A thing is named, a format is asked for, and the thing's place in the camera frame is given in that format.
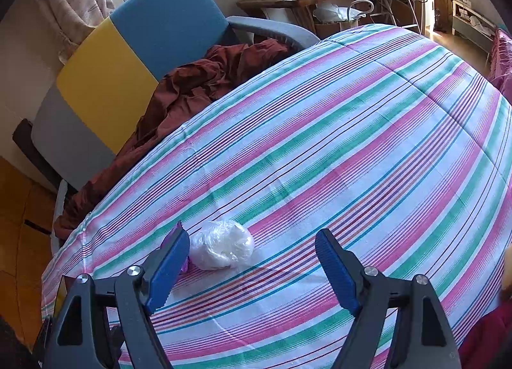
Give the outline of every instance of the blue cushion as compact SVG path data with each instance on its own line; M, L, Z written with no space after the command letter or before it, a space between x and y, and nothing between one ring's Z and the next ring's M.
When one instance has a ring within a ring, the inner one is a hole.
M213 0L127 0L111 20L157 80L202 58L228 28Z

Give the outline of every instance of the brown blanket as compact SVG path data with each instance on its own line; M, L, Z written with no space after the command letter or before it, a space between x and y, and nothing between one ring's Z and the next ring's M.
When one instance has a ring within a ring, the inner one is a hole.
M168 73L153 93L146 113L112 164L67 203L55 221L55 234L67 239L85 216L150 150L210 103L291 54L276 40L213 46L206 56Z

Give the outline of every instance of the white wall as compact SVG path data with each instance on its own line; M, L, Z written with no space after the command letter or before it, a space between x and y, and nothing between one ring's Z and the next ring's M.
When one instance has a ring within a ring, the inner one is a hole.
M0 156L51 188L12 141L23 118L33 120L62 64L59 42L34 0L15 0L0 22Z

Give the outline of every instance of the white plastic bag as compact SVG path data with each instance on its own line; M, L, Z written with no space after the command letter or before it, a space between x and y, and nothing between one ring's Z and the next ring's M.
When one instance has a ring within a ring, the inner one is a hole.
M362 2L370 5L370 9L368 11L363 12L353 8L355 4ZM345 22L349 20L354 21L365 17L367 13L373 12L373 9L373 3L368 0L354 1L350 3L348 8L339 7L334 5L332 2L326 1L317 4L316 9L313 11L313 15L324 23Z
M190 237L188 257L200 269L248 264L254 250L249 231L235 221L209 221Z
M494 32L490 28L484 27L480 20L474 15L469 17L469 23L475 30L480 31L482 34L488 37L494 37Z

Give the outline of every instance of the metal screw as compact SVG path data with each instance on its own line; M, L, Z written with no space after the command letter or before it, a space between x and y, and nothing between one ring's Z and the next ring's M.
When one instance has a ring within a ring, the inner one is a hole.
M416 282L420 285L427 285L428 278L424 275L416 275Z
M76 280L78 281L79 284L85 284L88 279L89 275L87 274L80 274L79 276L76 277Z
M128 275L130 276L139 275L140 271L142 271L142 269L140 269L140 266L138 265L132 265L126 270L126 272L128 272Z
M376 267L364 267L364 273L371 277L375 277L379 273L379 270Z

